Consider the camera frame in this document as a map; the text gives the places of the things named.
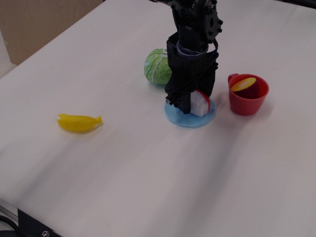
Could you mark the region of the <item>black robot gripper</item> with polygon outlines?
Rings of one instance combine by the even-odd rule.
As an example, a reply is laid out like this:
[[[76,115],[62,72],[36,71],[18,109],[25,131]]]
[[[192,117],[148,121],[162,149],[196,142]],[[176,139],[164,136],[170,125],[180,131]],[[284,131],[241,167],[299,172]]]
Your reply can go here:
[[[199,56],[185,56],[179,50],[179,34],[174,33],[167,40],[168,64],[172,76],[165,87],[166,103],[183,112],[191,112],[191,93],[195,90],[210,97],[218,69],[217,50],[206,51]]]

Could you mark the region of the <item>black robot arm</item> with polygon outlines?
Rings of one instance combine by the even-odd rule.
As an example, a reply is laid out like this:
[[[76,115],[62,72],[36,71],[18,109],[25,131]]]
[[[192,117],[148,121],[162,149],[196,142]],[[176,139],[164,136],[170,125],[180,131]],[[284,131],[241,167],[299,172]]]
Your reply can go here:
[[[212,94],[218,42],[223,21],[217,15],[215,0],[164,0],[171,7],[177,28],[167,44],[171,79],[165,87],[168,104],[188,114],[191,111],[191,93],[200,90]],[[209,45],[215,49],[209,51]]]

